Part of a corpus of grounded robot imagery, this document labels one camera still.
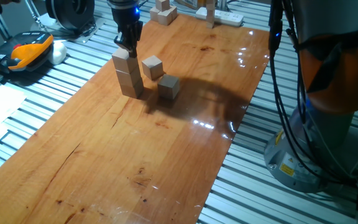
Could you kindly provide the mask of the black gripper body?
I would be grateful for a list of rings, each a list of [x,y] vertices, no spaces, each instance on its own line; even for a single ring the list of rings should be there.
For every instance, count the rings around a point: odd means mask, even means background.
[[[143,22],[140,21],[138,6],[127,9],[112,9],[112,16],[117,24],[118,33],[122,32],[126,39],[129,35],[136,35],[140,40]]]

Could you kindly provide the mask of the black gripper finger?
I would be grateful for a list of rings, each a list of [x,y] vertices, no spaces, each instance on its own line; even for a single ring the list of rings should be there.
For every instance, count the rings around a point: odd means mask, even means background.
[[[128,52],[131,58],[137,57],[137,43],[139,38],[136,35],[129,35],[127,38]]]
[[[122,32],[118,33],[118,35],[114,39],[114,43],[117,44],[120,48],[127,50],[127,39]]]

